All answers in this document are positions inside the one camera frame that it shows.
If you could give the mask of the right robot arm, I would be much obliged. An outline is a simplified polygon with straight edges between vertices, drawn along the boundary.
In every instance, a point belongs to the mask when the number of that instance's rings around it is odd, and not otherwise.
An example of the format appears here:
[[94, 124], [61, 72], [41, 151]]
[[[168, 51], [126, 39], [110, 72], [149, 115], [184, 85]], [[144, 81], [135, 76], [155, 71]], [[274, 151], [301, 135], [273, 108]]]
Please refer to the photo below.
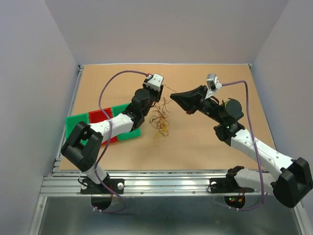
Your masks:
[[209, 193], [238, 193], [258, 190], [272, 194], [282, 205], [294, 208], [313, 189], [309, 163], [279, 153], [257, 139], [251, 129], [239, 123], [244, 116], [242, 106], [235, 99], [217, 103], [207, 86], [188, 92], [174, 93], [170, 98], [187, 114], [203, 113], [218, 123], [214, 131], [218, 139], [246, 154], [258, 164], [258, 170], [236, 166], [208, 186]]

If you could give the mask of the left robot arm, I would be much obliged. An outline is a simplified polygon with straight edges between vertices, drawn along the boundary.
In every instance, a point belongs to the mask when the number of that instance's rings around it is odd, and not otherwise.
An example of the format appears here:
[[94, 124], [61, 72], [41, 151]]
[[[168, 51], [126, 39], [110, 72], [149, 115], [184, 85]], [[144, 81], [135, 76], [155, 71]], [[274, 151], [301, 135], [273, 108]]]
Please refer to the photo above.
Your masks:
[[146, 79], [143, 88], [136, 90], [131, 103], [117, 116], [102, 122], [77, 123], [61, 148], [61, 154], [92, 181], [98, 193], [109, 187], [108, 173], [97, 163], [102, 143], [112, 137], [138, 129], [152, 105], [159, 102], [163, 79]]

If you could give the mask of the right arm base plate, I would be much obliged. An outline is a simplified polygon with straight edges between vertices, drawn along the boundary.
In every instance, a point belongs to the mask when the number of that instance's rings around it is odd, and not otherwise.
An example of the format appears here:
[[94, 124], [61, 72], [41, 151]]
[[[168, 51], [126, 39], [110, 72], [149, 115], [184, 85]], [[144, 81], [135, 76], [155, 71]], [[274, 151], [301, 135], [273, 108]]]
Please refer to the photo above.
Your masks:
[[254, 192], [252, 188], [240, 187], [234, 179], [228, 178], [211, 178], [207, 187], [209, 193], [239, 193]]

